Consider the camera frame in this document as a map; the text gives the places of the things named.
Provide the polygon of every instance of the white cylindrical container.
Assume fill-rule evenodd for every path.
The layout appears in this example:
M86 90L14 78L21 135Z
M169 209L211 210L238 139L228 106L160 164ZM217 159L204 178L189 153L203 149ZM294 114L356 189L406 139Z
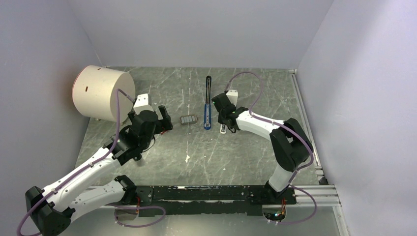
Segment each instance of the white cylindrical container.
M75 79L72 100L77 110L86 117L116 121L116 89L135 97L135 84L128 72L89 65ZM133 104L121 93L119 103L122 122L126 120Z

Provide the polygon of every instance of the small white object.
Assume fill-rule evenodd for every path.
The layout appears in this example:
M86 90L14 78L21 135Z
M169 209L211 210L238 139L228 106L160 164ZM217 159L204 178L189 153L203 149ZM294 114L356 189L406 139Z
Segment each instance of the small white object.
M297 69L289 69L288 73L296 75L297 74Z
M236 106L238 103L238 91L237 90L229 90L226 93L226 96L228 97L229 101Z
M238 103L238 91L237 90L229 90L226 93L226 96L228 97L229 101L236 106L236 104ZM226 125L222 124L220 125L220 133L221 134L226 134L227 129L226 129Z
M150 95L147 93L144 93L136 97L136 102L135 102L135 105L133 105L133 110L138 115L141 111L144 111L144 110L153 111L151 104L152 103L151 103Z
M95 65L84 68L72 87L72 100L77 110L86 117L116 121L116 89L135 96L135 84L129 73ZM127 118L132 102L119 93L120 120Z
M227 131L227 129L226 129L226 125L225 125L225 124L220 125L220 133L221 133L221 134L225 134L225 133L226 133L226 131Z

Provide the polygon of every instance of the gray marble surface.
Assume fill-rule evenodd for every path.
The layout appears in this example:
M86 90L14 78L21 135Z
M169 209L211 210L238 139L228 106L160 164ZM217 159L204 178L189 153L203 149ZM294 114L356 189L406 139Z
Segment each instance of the gray marble surface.
M156 135L156 143L143 158L130 160L115 172L103 175L96 185L127 175L137 185L238 185L265 184L277 163L272 145L244 131L220 134L217 111L212 106L212 128L203 129L206 76L212 77L211 96L223 92L228 80L241 71L262 76L264 91L253 111L274 119L301 122L293 81L287 70L244 68L111 67L128 71L136 95L149 93L152 106L165 105L174 129ZM249 107L260 92L256 77L244 74L231 86L239 92L238 106ZM181 125L179 117L196 114L196 124ZM90 119L76 167L85 162L115 133L116 124ZM318 184L314 166L299 172L294 184Z

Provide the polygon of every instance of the scratch mark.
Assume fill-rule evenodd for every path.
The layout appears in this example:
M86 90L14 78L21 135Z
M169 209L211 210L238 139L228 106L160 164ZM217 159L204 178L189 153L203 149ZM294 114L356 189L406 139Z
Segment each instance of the scratch mark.
M191 104L191 73L190 72L190 78L188 78L190 80L190 83L188 85L188 115L190 114L190 104ZM184 90L182 90L182 100L184 101ZM190 156L188 155L188 136L190 135L190 124L187 124L187 150L186 150L186 157L185 157L185 162L188 164L188 159L190 158Z
M184 89L183 88L181 89L181 95L182 95L182 102L178 105L177 111L184 104Z
M201 97L203 98L203 102L205 102L205 100L204 100L204 94L203 94L203 91L201 90L200 81L199 81L199 79L198 79L198 72L197 72L197 70L196 70L196 76L197 76L198 90L199 90L199 91L200 91L200 93L201 93Z
M177 69L175 69L170 75L168 75L165 79L163 79L160 83L158 83L155 87L159 87L161 84L163 84L169 77L171 77L175 72L177 72Z
M132 71L132 70L134 70L134 69L137 69L137 68L138 68L138 67L133 67L132 69L128 70L127 72L130 72L130 71Z
M207 175L206 164L203 158L203 167L204 167L204 174L206 175L207 184L210 184L209 176Z
M220 133L217 135L216 143L214 144L213 150L211 150L211 155L210 155L210 158L208 159L207 163L210 162L211 157L213 156L213 153L214 153L214 150L216 148L217 142L219 141L219 136L220 136Z
M263 159L263 157L265 155L265 150L267 150L267 147L264 148L264 151L262 152L262 157L258 160L258 163L256 164L256 168L258 168L259 162L261 162L261 160Z
M232 175L232 178L230 179L230 183L229 183L229 185L232 185L232 181L233 181L233 179L235 178L235 173L236 173L236 169L237 169L238 167L237 166L235 166L235 170L233 171L233 175Z

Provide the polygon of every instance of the black metal base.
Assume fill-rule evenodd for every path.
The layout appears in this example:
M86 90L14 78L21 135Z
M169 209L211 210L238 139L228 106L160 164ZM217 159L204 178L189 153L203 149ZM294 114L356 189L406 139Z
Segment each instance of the black metal base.
M33 186L26 191L26 209L29 211L43 198L43 190ZM71 216L74 209L67 208L63 212L56 211L54 202L43 201L30 215L33 222L43 236L57 236L71 224Z
M167 215L233 214L263 215L262 205L296 204L294 189L274 193L264 185L137 186L140 206L161 206ZM141 210L139 217L161 215L157 209Z

